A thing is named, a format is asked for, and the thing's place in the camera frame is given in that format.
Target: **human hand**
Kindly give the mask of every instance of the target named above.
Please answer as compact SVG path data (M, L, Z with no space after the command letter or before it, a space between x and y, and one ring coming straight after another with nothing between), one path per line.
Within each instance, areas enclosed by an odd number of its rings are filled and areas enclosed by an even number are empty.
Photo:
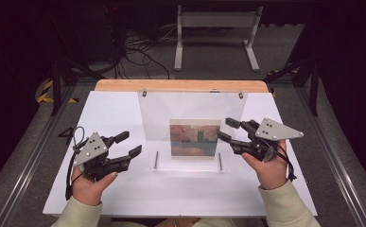
M287 149L286 141L280 140L278 144ZM286 154L277 146L277 151L282 155ZM261 186L266 190L272 190L283 186L287 182L287 162L280 157L275 157L267 163L262 163L249 153L242 153L242 158L255 170Z
M71 179L73 182L73 197L86 205L97 206L100 204L103 191L114 181L117 173L106 175L103 179L95 182L94 178L81 174L79 166L73 168Z

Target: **framed picture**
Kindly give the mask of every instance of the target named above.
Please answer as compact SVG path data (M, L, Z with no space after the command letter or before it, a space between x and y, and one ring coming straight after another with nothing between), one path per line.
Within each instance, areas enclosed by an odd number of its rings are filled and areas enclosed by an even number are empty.
M213 159L220 119L170 119L172 159Z

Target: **wrist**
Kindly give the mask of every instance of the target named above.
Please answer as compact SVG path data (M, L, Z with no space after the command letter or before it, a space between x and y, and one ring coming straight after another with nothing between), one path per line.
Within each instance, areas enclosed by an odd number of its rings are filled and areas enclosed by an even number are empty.
M270 181L270 182L263 182L263 183L261 182L260 187L265 190L273 190L273 189L279 188L279 187L283 186L284 184L286 184L287 180L288 179L285 178L285 179L274 180L274 181Z

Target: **white tabletop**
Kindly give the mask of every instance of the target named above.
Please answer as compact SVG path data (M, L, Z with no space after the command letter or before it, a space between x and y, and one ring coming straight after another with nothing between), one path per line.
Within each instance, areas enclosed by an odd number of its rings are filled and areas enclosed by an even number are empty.
M249 93L241 120L261 122L264 117L282 122L271 94ZM120 173L105 190L102 196L104 216L247 218L266 215L255 172L225 143L223 146L228 158L223 163L223 172L153 171L139 98L135 92L91 92L78 125L85 129L85 136L94 131L106 137L122 131L130 132L129 139L110 148L109 158L126 155L128 150L143 145L142 153L131 161L130 169ZM235 139L248 140L244 130L237 131ZM72 146L64 156L44 214L59 215L67 203L64 197L65 178L73 153ZM316 216L315 206L289 141L288 156L298 177L293 182L294 186Z

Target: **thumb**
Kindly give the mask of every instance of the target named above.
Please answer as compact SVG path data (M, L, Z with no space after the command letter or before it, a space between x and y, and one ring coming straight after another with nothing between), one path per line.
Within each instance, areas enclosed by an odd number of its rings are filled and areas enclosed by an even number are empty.
M113 172L106 175L103 179L95 183L97 189L103 192L112 182L114 182L114 179L117 176L118 176L117 172Z
M248 165L250 165L254 170L257 170L257 167L259 166L259 164L261 164L261 162L259 162L259 160L257 160L255 157L253 157L251 154L243 152L241 154L241 157L245 160L245 162L248 163Z

